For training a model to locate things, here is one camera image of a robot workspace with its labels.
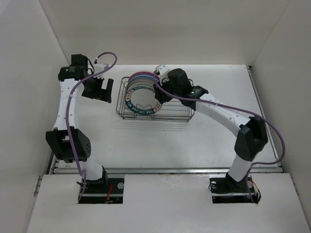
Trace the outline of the grey wire dish rack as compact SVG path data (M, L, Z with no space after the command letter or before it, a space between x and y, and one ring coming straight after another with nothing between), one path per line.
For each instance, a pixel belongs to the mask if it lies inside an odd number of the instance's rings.
M132 81L122 78L116 113L130 120L189 122L192 119L194 111L180 101L172 99L161 104L156 100L153 84L152 79L143 76Z

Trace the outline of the green rimmed white plate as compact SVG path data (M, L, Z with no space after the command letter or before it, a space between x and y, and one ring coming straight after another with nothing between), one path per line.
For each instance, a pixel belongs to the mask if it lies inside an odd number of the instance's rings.
M143 116L152 115L162 107L155 98L155 92L143 88L126 92L125 104L129 110Z

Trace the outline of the white plate flower outline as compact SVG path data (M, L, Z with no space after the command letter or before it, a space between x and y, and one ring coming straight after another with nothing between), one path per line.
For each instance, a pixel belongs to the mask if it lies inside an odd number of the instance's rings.
M132 89L147 89L149 91L152 91L153 93L155 92L154 86L152 82L137 82L137 83L131 83L128 84L126 88L126 92L132 90Z

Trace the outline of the white plate orange sunburst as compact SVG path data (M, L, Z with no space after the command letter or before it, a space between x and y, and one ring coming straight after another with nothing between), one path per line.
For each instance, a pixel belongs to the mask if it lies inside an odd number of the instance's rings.
M154 80L150 78L137 78L132 79L127 83L127 90L133 89L134 87L146 86L153 88Z

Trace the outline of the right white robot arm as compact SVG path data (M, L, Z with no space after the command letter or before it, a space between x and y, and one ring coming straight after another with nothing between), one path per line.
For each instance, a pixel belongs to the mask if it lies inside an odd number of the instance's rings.
M265 122L260 116L242 109L225 107L206 89L191 84L187 74L180 68L170 69L159 65L154 71L155 98L161 103L179 100L182 105L215 120L236 137L236 156L225 179L226 188L237 191L251 168L252 162L268 143Z

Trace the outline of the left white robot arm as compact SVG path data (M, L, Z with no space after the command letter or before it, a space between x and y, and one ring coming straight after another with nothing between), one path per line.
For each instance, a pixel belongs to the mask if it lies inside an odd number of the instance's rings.
M100 100L111 103L113 80L108 79L103 88L103 74L112 66L91 62L82 54L73 54L71 64L62 67L58 74L60 101L56 122L46 132L46 141L59 161L75 163L83 184L97 192L108 189L105 168L91 155L91 141L80 130L81 99Z

